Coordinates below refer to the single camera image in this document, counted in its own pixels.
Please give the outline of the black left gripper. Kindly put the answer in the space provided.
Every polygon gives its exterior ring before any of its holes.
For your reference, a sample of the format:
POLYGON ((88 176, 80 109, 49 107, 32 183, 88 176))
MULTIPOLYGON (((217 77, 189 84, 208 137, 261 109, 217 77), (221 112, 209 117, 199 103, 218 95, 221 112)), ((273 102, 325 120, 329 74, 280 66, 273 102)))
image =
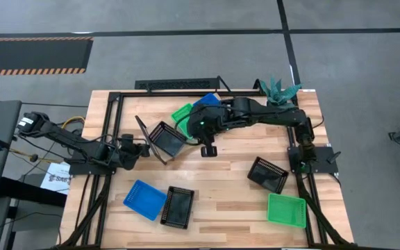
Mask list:
POLYGON ((150 156, 149 149, 149 144, 134 144, 131 140, 122 140, 118 150, 120 165, 125 170, 132 170, 140 156, 150 156))

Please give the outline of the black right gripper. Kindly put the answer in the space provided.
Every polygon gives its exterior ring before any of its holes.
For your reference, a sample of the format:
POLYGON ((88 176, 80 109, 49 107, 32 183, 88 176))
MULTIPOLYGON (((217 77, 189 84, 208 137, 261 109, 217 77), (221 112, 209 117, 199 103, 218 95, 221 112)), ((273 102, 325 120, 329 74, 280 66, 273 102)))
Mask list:
MULTIPOLYGON (((195 106, 190 111, 187 123, 187 131, 193 138, 200 138, 205 135, 216 135, 228 131, 225 121, 228 108, 223 105, 195 106)), ((201 148, 202 157, 216 157, 217 147, 213 146, 214 137, 207 137, 203 140, 201 148)))

